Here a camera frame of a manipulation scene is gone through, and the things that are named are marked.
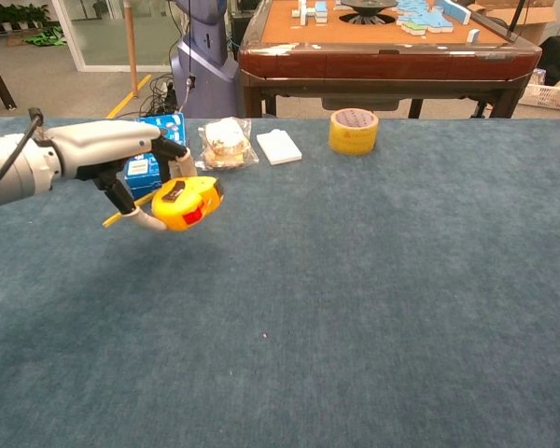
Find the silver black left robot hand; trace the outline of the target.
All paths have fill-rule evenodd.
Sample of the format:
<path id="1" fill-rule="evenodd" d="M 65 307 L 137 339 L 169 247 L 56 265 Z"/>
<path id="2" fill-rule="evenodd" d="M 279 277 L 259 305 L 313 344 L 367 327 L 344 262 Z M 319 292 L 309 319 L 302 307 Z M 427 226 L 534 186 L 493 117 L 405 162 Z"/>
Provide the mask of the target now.
<path id="1" fill-rule="evenodd" d="M 52 127 L 44 132 L 57 152 L 64 179 L 91 180 L 123 218 L 138 226 L 168 231 L 171 227 L 144 212 L 118 178 L 127 160 L 152 154 L 159 166 L 161 182 L 172 174 L 196 176 L 190 150 L 165 137 L 156 125 L 128 120 L 107 119 Z"/>

